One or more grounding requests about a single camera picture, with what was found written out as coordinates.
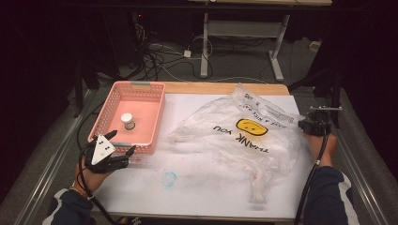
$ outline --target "white tabletop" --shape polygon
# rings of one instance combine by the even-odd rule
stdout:
[[[270,184],[267,202],[251,203],[251,184],[244,171],[216,163],[206,149],[171,144],[167,135],[202,105],[222,95],[166,94],[157,148],[144,164],[131,164],[109,176],[96,196],[114,215],[163,218],[291,220],[312,167],[301,145],[286,177]],[[299,113],[291,96],[266,96],[288,113]]]
[[[331,0],[189,0],[192,2],[209,3],[237,3],[237,4],[261,4],[261,5],[288,5],[288,6],[330,6]]]

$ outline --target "sleeve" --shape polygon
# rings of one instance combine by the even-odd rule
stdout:
[[[91,224],[90,212],[93,204],[83,198],[79,193],[61,189],[58,191],[50,204],[47,218],[43,220],[43,225],[50,224]]]
[[[359,224],[352,202],[349,179],[332,167],[321,167],[310,184],[304,224]]]

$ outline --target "yellow smiley face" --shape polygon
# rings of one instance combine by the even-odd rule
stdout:
[[[241,119],[237,121],[237,128],[255,136],[261,136],[268,132],[266,127],[249,119]]]

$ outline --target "wooden table edge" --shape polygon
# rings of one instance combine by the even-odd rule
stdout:
[[[228,95],[237,87],[232,82],[162,82],[166,94]],[[284,84],[243,83],[243,86],[258,96],[290,96]]]

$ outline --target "white table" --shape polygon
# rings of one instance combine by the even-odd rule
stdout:
[[[254,204],[249,202],[251,186],[244,171],[215,163],[206,149],[168,142],[167,135],[184,118],[221,96],[166,94],[155,154],[146,164],[131,164],[127,169],[114,172],[95,193],[110,214],[142,218],[292,221],[312,167],[304,145],[298,151],[292,172],[272,183],[267,203]],[[291,96],[264,98],[289,113],[299,113]]]
[[[330,6],[331,0],[189,0],[193,2],[204,2],[205,4],[231,3],[231,4],[262,4],[262,5],[288,5],[288,6]],[[278,82],[283,81],[283,74],[278,63],[278,53],[281,48],[284,32],[286,31],[290,15],[284,15],[282,22],[240,22],[240,21],[215,21],[208,18],[205,13],[203,31],[203,50],[201,61],[201,77],[207,77],[208,36],[233,36],[254,38],[277,38],[275,48],[268,52],[275,78]]]

